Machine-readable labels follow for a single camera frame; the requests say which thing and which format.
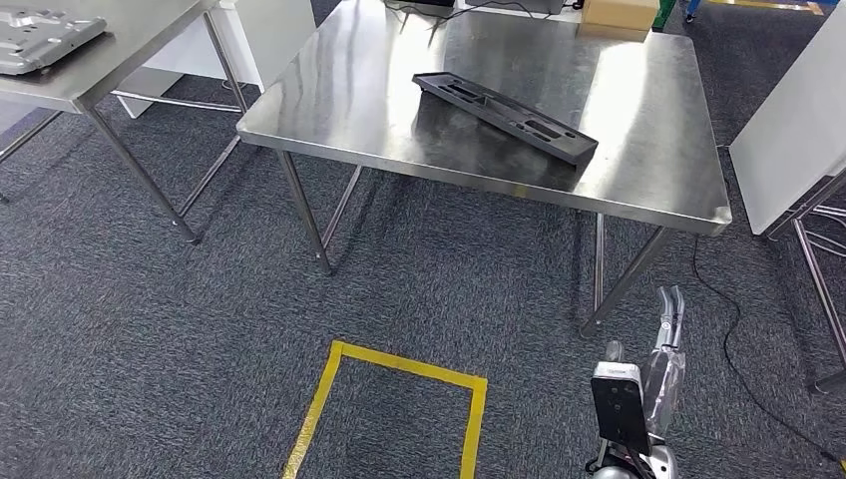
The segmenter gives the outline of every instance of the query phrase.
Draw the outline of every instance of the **black plastic part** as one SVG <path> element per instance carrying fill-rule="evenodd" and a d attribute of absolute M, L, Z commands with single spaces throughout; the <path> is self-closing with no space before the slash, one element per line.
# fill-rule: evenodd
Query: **black plastic part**
<path fill-rule="evenodd" d="M 558 15 L 564 9 L 562 0 L 498 0 L 493 5 L 489 0 L 465 0 L 465 3 L 474 7 L 490 7 L 499 10 L 514 10 L 519 12 L 540 13 L 541 15 Z"/>
<path fill-rule="evenodd" d="M 452 7 L 455 5 L 455 0 L 414 0 L 412 3 L 422 3 L 423 5 L 438 5 L 441 7 Z"/>
<path fill-rule="evenodd" d="M 563 123 L 498 92 L 447 72 L 414 75 L 425 92 L 575 166 L 594 157 L 599 144 Z"/>
<path fill-rule="evenodd" d="M 622 379 L 591 379 L 600 437 L 649 455 L 649 437 L 637 383 Z"/>

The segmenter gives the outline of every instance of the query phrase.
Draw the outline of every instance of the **table top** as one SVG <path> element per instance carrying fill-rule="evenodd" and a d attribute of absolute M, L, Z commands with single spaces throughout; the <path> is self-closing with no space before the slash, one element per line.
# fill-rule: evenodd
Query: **table top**
<path fill-rule="evenodd" d="M 431 18 L 343 0 L 238 123 L 249 143 L 716 235 L 731 210 L 691 41 L 578 34 L 468 12 Z M 424 94 L 449 71 L 599 141 L 586 168 Z"/>
<path fill-rule="evenodd" d="M 106 19 L 106 33 L 42 72 L 0 75 L 0 100 L 81 113 L 211 8 L 213 0 L 14 0 L 14 5 Z"/>

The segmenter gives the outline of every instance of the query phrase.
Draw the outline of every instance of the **black cable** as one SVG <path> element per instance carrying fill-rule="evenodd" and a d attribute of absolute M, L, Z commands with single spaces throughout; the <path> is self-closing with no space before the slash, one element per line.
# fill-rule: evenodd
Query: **black cable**
<path fill-rule="evenodd" d="M 767 407 L 764 406 L 761 403 L 760 400 L 758 400 L 758 398 L 755 396 L 755 394 L 752 393 L 752 390 L 749 387 L 749 384 L 746 383 L 746 379 L 743 377 L 743 374 L 741 374 L 740 371 L 737 369 L 737 366 L 734 365 L 734 362 L 731 360 L 731 355 L 728 353 L 728 339 L 731 337 L 731 333 L 734 332 L 734 329 L 737 328 L 737 325 L 740 323 L 740 320 L 743 318 L 743 311 L 740 309 L 740 304 L 738 304 L 737 301 L 735 301 L 734 299 L 729 297 L 724 292 L 722 292 L 722 291 L 716 289 L 715 287 L 711 286 L 707 281 L 702 279 L 702 276 L 699 275 L 699 268 L 696 264 L 696 256 L 697 256 L 698 252 L 699 252 L 699 235 L 696 235 L 696 239 L 695 239 L 694 244 L 693 244 L 693 265 L 692 265 L 693 266 L 693 274 L 696 275 L 696 279 L 698 279 L 699 282 L 702 283 L 702 285 L 704 285 L 705 287 L 707 287 L 708 289 L 710 289 L 711 291 L 713 291 L 714 293 L 716 293 L 717 295 L 719 295 L 720 297 L 725 299 L 726 301 L 730 302 L 731 305 L 734 306 L 734 311 L 735 311 L 734 319 L 731 321 L 731 326 L 728 328 L 728 332 L 725 334 L 725 336 L 722 339 L 722 354 L 725 356 L 725 361 L 728 363 L 728 367 L 731 369 L 731 372 L 733 372 L 734 375 L 737 376 L 737 379 L 740 381 L 740 385 L 743 386 L 743 389 L 746 391 L 746 394 L 749 395 L 749 397 L 752 399 L 752 402 L 754 402 L 755 405 L 758 406 L 758 408 L 760 408 L 760 410 L 765 412 L 766 415 L 768 415 L 770 418 L 772 418 L 775 422 L 781 424 L 782 427 L 784 427 L 788 431 L 792 432 L 794 435 L 796 435 L 796 437 L 799 437 L 800 439 L 804 440 L 805 442 L 807 442 L 808 444 L 813 446 L 819 452 L 819 454 L 822 457 L 824 457 L 825 459 L 832 461 L 834 463 L 840 464 L 841 467 L 843 467 L 843 463 L 841 463 L 840 460 L 837 459 L 837 457 L 834 455 L 834 453 L 829 451 L 827 448 L 825 448 L 821 444 L 815 442 L 813 439 L 806 436 L 804 433 L 802 433 L 802 431 L 798 430 L 796 427 L 788 424 L 787 421 L 785 421 L 784 419 L 777 416 L 774 412 L 767 409 Z"/>
<path fill-rule="evenodd" d="M 567 2 L 564 2 L 564 3 L 561 5 L 561 9 L 562 9 L 562 10 L 564 10 L 565 8 L 568 8 L 568 7 L 573 8 L 573 9 L 575 10 L 575 9 L 576 9 L 576 2 L 573 2 L 573 3 L 567 3 Z M 550 18 L 550 17 L 552 17 L 552 16 L 553 16 L 553 14 L 552 14 L 552 13 L 550 13 L 550 14 L 548 14 L 546 17 L 544 17 L 544 20 L 546 20 L 546 19 L 548 19 L 548 18 Z"/>
<path fill-rule="evenodd" d="M 642 479 L 651 479 L 654 477 L 653 475 L 649 474 L 648 471 L 646 471 L 645 467 L 643 467 L 643 463 L 640 462 L 640 455 L 637 454 L 636 451 L 632 450 L 630 447 L 627 447 L 626 452 L 629 454 L 629 457 L 632 458 L 632 464 L 634 466 L 634 469 L 637 470 L 637 474 L 639 474 Z"/>
<path fill-rule="evenodd" d="M 387 3 L 385 3 L 385 8 L 387 8 L 388 10 L 393 10 L 395 12 L 402 12 L 402 13 L 408 13 L 406 10 L 413 10 L 420 15 L 423 15 L 423 16 L 426 16 L 426 17 L 438 18 L 438 19 L 441 19 L 441 20 L 446 22 L 446 21 L 452 20 L 455 17 L 459 17 L 459 16 L 461 16 L 461 15 L 467 13 L 467 12 L 472 12 L 473 10 L 476 10 L 477 8 L 482 8 L 484 6 L 493 5 L 493 4 L 495 4 L 495 5 L 517 5 L 518 7 L 520 7 L 521 10 L 526 12 L 526 14 L 529 15 L 530 18 L 535 18 L 532 15 L 532 12 L 530 12 L 520 2 L 497 2 L 497 1 L 494 1 L 494 0 L 487 1 L 487 2 L 482 3 L 480 5 L 474 5 L 470 8 L 468 8 L 468 9 L 465 9 L 465 10 L 459 10 L 459 11 L 457 11 L 457 12 L 451 14 L 451 15 L 447 15 L 446 17 L 443 16 L 443 15 L 437 15 L 435 13 L 424 12 L 423 10 L 420 10 L 419 8 L 415 7 L 414 5 L 403 5 L 401 7 L 392 7 L 392 6 L 388 5 Z"/>

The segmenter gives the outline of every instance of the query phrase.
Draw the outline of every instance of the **stainless steel table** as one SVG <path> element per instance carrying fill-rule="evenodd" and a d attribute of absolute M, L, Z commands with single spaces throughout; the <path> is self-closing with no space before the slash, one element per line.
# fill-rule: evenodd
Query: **stainless steel table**
<path fill-rule="evenodd" d="M 446 23 L 380 0 L 344 0 L 238 123 L 278 150 L 321 266 L 362 167 L 598 214 L 591 332 L 659 254 L 672 229 L 717 235 L 731 211 L 693 45 L 577 35 L 575 24 L 469 12 Z M 597 139 L 583 171 L 428 94 L 415 73 L 449 71 Z M 321 235 L 288 152 L 358 165 Z M 603 215 L 658 229 L 602 291 Z"/>
<path fill-rule="evenodd" d="M 15 5 L 36 9 L 61 10 L 71 12 L 74 16 L 81 18 L 103 17 L 108 25 L 105 35 L 80 47 L 76 52 L 43 72 L 33 72 L 22 76 L 0 76 L 0 100 L 25 103 L 56 111 L 32 130 L 12 142 L 6 149 L 0 151 L 0 163 L 8 159 L 33 136 L 49 125 L 60 113 L 85 114 L 91 118 L 97 129 L 114 146 L 116 153 L 126 161 L 142 184 L 165 209 L 174 225 L 180 229 L 183 238 L 192 243 L 199 241 L 199 237 L 186 225 L 184 216 L 235 147 L 238 137 L 229 143 L 229 146 L 213 163 L 182 207 L 176 211 L 132 153 L 121 143 L 106 120 L 97 112 L 95 105 L 118 88 L 118 85 L 124 79 L 182 33 L 193 21 L 203 16 L 223 70 L 229 82 L 234 86 L 236 106 L 146 97 L 132 92 L 114 93 L 195 108 L 245 112 L 246 102 L 235 80 L 226 54 L 220 45 L 219 35 L 212 21 L 212 16 L 209 14 L 209 9 L 215 4 L 215 0 L 16 1 Z"/>

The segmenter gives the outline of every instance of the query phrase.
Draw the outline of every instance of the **gray metal part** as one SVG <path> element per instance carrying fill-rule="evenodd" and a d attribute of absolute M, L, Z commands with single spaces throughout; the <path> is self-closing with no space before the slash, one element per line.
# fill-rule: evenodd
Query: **gray metal part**
<path fill-rule="evenodd" d="M 606 355 L 603 360 L 609 362 L 623 362 L 623 356 L 625 353 L 626 350 L 623 348 L 623 344 L 621 342 L 610 341 L 606 345 Z"/>
<path fill-rule="evenodd" d="M 655 475 L 655 479 L 676 479 L 678 477 L 678 464 L 675 462 L 675 454 L 667 446 L 652 446 L 652 454 L 646 457 L 649 468 Z"/>
<path fill-rule="evenodd" d="M 0 74 L 48 67 L 106 30 L 106 20 L 57 10 L 0 5 Z"/>
<path fill-rule="evenodd" d="M 678 349 L 681 347 L 681 322 L 684 320 L 684 296 L 681 294 L 681 289 L 678 285 L 672 287 L 672 297 L 675 300 L 675 321 L 672 329 L 672 347 Z"/>
<path fill-rule="evenodd" d="M 670 343 L 672 337 L 672 317 L 675 315 L 675 306 L 669 298 L 669 293 L 666 292 L 666 288 L 661 286 L 658 289 L 658 295 L 663 303 L 663 310 L 660 317 L 661 324 L 660 329 L 658 330 L 657 339 L 655 340 L 654 350 L 658 350 L 665 344 Z"/>
<path fill-rule="evenodd" d="M 609 466 L 594 473 L 594 479 L 638 479 L 638 477 L 622 467 Z"/>

